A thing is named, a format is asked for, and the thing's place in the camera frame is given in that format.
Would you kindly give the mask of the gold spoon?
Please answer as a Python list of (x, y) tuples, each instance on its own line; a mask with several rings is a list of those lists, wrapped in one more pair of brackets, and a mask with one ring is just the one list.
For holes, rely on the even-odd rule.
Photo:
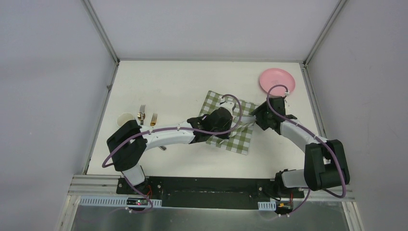
[(139, 120), (140, 125), (144, 125), (145, 113), (139, 112), (137, 114), (137, 119)]

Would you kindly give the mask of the light blue mug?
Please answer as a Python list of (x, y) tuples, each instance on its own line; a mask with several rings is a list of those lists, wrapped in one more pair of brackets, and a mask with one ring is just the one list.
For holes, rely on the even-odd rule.
[(132, 113), (122, 113), (116, 120), (117, 126), (120, 128), (128, 121), (135, 120), (135, 116)]

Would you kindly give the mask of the pink plate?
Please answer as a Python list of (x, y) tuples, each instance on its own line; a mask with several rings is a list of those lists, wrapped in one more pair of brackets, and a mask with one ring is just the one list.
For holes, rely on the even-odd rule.
[(283, 85), (283, 87), (275, 87), (270, 92), (270, 95), (286, 96), (287, 91), (289, 94), (294, 91), (296, 83), (294, 77), (289, 72), (279, 68), (270, 68), (259, 76), (259, 85), (265, 93), (268, 93), (276, 85)]

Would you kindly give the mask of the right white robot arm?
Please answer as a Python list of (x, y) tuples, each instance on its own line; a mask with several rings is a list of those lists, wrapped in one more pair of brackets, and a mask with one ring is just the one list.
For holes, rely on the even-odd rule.
[(305, 128), (293, 115), (285, 112), (282, 97), (272, 97), (250, 112), (262, 129), (274, 130), (292, 141), (305, 154), (304, 168), (284, 170), (276, 174), (273, 191), (285, 197), (293, 188), (325, 190), (350, 182), (344, 146), (339, 140), (328, 140)]

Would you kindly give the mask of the gold fork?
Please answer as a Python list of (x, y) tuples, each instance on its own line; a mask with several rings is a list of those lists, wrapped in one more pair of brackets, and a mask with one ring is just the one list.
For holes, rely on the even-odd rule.
[(156, 123), (157, 123), (157, 117), (158, 117), (158, 114), (157, 113), (154, 113), (153, 115), (152, 115), (152, 119), (151, 119), (151, 122), (150, 122), (150, 126), (155, 126), (156, 125)]

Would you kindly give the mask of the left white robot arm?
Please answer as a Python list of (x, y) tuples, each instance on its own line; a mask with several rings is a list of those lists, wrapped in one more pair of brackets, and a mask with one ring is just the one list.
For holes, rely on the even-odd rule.
[(147, 150), (172, 144), (206, 142), (211, 136), (227, 139), (231, 132), (234, 107), (219, 107), (210, 114), (192, 117), (170, 126), (142, 126), (133, 119), (107, 139), (107, 147), (115, 171), (128, 179), (134, 194), (146, 191), (147, 182), (139, 160)]

